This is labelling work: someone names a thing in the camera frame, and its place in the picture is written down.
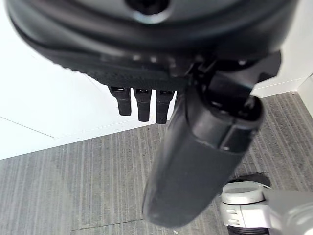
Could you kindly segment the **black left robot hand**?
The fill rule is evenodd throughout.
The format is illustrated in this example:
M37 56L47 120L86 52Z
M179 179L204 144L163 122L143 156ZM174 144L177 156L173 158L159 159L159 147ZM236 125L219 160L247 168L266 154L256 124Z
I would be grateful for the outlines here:
M264 119L254 86L278 74L296 0L8 0L39 54L107 85L122 116L166 123L142 214L176 228L211 203Z

